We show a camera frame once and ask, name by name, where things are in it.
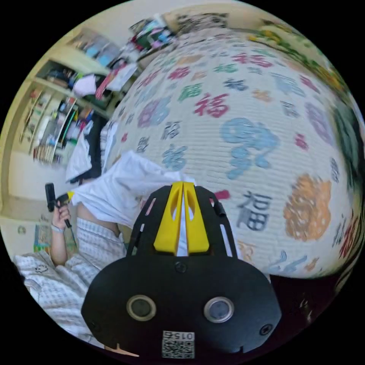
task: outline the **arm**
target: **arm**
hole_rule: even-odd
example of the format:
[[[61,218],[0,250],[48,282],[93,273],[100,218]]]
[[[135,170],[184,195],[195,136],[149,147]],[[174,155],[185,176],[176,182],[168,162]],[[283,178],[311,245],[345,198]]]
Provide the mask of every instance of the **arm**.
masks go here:
[[[52,231],[50,254],[54,266],[64,266],[67,261],[67,249],[63,233]]]
[[[52,243],[51,243],[51,260],[55,266],[64,265],[67,261],[67,248],[63,231],[66,228],[65,220],[70,219],[68,206],[54,207],[52,218]]]

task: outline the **handheld controller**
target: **handheld controller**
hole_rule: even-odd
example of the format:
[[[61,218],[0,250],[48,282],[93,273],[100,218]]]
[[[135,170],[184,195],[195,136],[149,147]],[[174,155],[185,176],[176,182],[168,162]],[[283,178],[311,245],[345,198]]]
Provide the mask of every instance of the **handheld controller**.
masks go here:
[[[46,184],[45,185],[46,190],[46,198],[47,198],[47,208],[49,212],[54,211],[54,207],[58,206],[58,202],[60,203],[60,206],[64,206],[69,203],[72,197],[71,192],[67,192],[66,194],[60,195],[57,199],[54,193],[54,184]],[[68,219],[65,220],[66,227],[71,228],[71,223]]]

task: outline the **mattress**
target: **mattress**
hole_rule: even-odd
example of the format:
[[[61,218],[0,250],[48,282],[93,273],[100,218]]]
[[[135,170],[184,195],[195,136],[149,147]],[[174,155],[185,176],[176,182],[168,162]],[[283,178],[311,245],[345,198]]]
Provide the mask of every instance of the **mattress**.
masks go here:
[[[363,241],[354,171],[363,143],[351,118],[285,54],[218,34],[146,68],[111,118],[117,131],[106,167],[134,150],[182,170],[221,201],[246,262],[266,274],[316,278],[336,272]]]

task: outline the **screw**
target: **screw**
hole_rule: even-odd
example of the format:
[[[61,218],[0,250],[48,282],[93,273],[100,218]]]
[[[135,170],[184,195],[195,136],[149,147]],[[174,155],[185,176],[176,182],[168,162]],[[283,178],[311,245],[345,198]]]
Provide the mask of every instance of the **screw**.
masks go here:
[[[265,324],[260,329],[260,335],[261,336],[266,336],[266,335],[268,335],[272,331],[272,329],[273,329],[273,325],[272,324]]]
[[[182,262],[178,261],[177,263],[175,263],[175,270],[176,270],[178,273],[183,274],[184,272],[186,272],[186,270],[187,270],[187,266],[186,266],[184,263],[182,263]]]
[[[90,327],[95,331],[95,332],[100,332],[100,326],[95,323],[95,322],[90,322]]]

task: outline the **checkered pajamas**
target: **checkered pajamas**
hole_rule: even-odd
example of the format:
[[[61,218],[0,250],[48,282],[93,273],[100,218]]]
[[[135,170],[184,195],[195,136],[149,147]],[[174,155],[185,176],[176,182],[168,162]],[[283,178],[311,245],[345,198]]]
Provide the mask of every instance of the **checkered pajamas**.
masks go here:
[[[44,251],[15,256],[24,284],[41,308],[64,330],[98,347],[81,315],[87,289],[104,267],[125,257],[122,235],[95,223],[77,219],[79,252],[65,266],[55,267]]]

